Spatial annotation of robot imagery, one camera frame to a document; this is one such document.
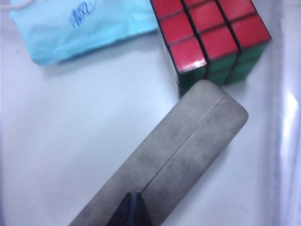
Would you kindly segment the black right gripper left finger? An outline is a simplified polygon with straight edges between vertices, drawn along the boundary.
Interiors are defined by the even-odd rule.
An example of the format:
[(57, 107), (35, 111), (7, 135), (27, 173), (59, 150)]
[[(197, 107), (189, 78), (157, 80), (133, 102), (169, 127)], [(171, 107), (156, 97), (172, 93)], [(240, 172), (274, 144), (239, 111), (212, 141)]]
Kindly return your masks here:
[(127, 193), (107, 226), (132, 226), (133, 225), (133, 195)]

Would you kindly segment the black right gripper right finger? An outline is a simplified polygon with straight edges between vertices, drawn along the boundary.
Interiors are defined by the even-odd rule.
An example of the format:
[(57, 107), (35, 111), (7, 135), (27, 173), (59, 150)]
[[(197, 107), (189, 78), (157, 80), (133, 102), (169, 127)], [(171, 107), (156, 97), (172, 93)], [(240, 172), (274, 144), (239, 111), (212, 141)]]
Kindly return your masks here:
[(136, 225), (153, 226), (148, 210), (140, 193), (136, 196)]

